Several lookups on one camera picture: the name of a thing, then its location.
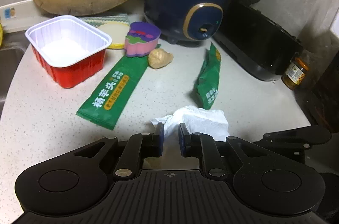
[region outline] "white plastic tray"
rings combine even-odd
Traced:
[[[50,66],[59,68],[71,66],[112,43],[109,35],[71,15],[36,24],[25,35]]]

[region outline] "purple toy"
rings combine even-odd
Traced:
[[[126,36],[124,49],[127,57],[143,57],[156,48],[160,37],[158,27],[146,22],[133,22]]]

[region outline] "red aluminum container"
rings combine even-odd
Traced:
[[[73,16],[59,16],[25,33],[41,66],[63,88],[83,82],[103,68],[111,37]]]

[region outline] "green wrapper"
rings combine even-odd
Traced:
[[[202,64],[199,77],[194,84],[194,89],[204,109],[210,109],[218,95],[220,61],[220,53],[211,43],[210,51]]]
[[[79,108],[77,115],[112,130],[147,66],[147,56],[123,56]]]

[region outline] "stainless steel sink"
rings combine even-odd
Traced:
[[[0,118],[8,89],[28,45],[25,31],[4,35],[0,47]]]

